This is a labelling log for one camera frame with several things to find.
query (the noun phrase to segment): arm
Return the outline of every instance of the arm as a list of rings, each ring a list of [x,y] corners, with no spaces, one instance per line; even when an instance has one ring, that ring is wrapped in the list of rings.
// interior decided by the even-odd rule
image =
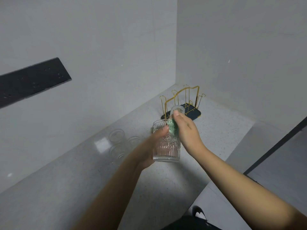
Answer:
[[[168,126],[159,129],[127,156],[74,230],[117,229],[142,170],[154,162],[154,144],[168,130]]]
[[[303,229],[307,217],[209,151],[194,122],[174,111],[180,140],[252,229]]]

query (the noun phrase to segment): forearm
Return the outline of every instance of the forearm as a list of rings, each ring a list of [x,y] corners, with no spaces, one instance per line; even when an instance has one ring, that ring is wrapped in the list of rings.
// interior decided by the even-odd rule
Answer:
[[[252,229],[294,228],[294,224],[302,227],[301,221],[306,221],[297,209],[233,169],[205,146],[196,148],[193,156]]]
[[[96,197],[78,229],[117,229],[132,196],[142,169],[128,157]]]

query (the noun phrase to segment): person's right arm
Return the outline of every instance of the person's right arm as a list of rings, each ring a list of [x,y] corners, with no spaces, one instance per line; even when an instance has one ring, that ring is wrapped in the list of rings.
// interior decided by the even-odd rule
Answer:
[[[307,217],[269,190],[236,171],[209,151],[194,122],[174,111],[179,137],[187,152],[252,229],[306,229]]]

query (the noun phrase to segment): person's left arm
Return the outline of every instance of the person's left arm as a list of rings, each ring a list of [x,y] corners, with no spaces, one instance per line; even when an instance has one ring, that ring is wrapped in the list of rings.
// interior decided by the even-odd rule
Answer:
[[[152,152],[155,143],[168,130],[168,126],[159,129],[127,156],[74,230],[118,228],[142,170],[154,163]]]

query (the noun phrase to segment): person's right hand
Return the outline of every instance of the person's right hand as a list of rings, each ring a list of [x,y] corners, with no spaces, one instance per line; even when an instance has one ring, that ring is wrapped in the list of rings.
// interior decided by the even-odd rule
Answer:
[[[194,157],[204,146],[198,129],[189,117],[175,110],[173,118],[179,127],[179,139],[187,152]]]

